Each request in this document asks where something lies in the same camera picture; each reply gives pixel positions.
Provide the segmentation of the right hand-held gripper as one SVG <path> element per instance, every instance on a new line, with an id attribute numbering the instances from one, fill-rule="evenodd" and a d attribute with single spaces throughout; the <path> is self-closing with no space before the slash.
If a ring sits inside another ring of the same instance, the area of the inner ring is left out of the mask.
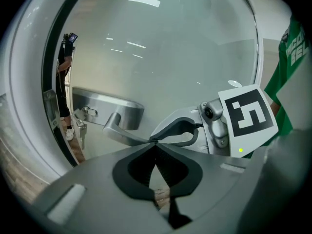
<path id="1" fill-rule="evenodd" d="M 242 158 L 270 140 L 278 126 L 263 91 L 257 85 L 218 92 L 199 111 L 214 145 L 211 154 Z M 197 108 L 178 109 L 152 132 L 150 140 L 174 144 L 196 140 L 185 149 L 208 153 L 208 143 Z"/>

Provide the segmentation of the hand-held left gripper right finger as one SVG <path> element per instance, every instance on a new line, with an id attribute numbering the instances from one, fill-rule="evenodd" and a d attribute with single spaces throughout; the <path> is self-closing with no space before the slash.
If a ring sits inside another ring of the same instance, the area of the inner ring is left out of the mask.
<path id="1" fill-rule="evenodd" d="M 156 193 L 163 218 L 200 218 L 234 186 L 249 161 L 157 144 L 156 166 L 166 187 Z"/>

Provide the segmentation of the frosted glass door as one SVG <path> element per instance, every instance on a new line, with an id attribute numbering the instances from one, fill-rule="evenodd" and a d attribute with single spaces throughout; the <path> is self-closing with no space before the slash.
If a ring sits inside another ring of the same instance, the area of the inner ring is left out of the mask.
<path id="1" fill-rule="evenodd" d="M 78 36 L 76 88 L 137 102 L 148 138 L 177 109 L 256 80 L 259 33 L 251 0 L 60 0 L 62 33 Z"/>

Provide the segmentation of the person in green shirt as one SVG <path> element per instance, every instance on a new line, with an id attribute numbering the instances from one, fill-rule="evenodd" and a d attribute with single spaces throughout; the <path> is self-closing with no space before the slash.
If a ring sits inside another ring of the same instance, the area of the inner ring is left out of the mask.
<path id="1" fill-rule="evenodd" d="M 271 103 L 271 110 L 278 127 L 278 131 L 274 135 L 275 137 L 285 136 L 293 130 L 290 119 L 276 94 L 290 79 L 291 75 L 303 60 L 308 49 L 308 40 L 305 36 L 303 26 L 295 16 L 292 15 L 289 27 L 283 34 L 278 47 L 279 62 L 264 89 L 264 92 L 273 100 Z"/>

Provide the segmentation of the silver key bunch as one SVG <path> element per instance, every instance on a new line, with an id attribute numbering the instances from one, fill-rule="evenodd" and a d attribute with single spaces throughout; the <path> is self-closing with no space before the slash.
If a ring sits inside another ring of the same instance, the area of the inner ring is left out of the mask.
<path id="1" fill-rule="evenodd" d="M 81 150 L 85 149 L 85 136 L 87 133 L 87 118 L 91 119 L 97 117 L 98 112 L 95 109 L 91 109 L 88 106 L 82 109 L 76 109 L 72 113 L 72 118 L 74 120 L 74 127 L 76 128 L 75 133 Z"/>

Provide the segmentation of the metal door handle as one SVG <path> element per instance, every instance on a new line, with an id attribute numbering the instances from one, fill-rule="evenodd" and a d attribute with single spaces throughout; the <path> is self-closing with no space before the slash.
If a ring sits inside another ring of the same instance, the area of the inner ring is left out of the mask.
<path id="1" fill-rule="evenodd" d="M 103 126 L 103 134 L 127 146 L 149 143 L 128 131 L 140 126 L 144 106 L 133 101 L 74 87 L 74 116 L 79 120 Z"/>

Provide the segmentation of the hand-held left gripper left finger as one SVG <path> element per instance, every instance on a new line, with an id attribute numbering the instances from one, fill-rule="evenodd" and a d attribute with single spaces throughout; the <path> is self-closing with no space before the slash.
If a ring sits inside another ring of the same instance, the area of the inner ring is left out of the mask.
<path id="1" fill-rule="evenodd" d="M 104 215 L 156 215 L 149 180 L 155 166 L 154 144 L 143 144 L 85 161 L 54 181 L 35 199 L 48 213 L 77 188 L 77 212 Z"/>

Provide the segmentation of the metal strike plate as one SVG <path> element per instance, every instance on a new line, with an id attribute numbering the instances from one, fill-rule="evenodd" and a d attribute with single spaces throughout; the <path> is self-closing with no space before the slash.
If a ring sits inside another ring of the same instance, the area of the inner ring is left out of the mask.
<path id="1" fill-rule="evenodd" d="M 57 95 L 53 89 L 43 93 L 43 103 L 51 130 L 54 131 L 59 126 L 59 109 Z"/>

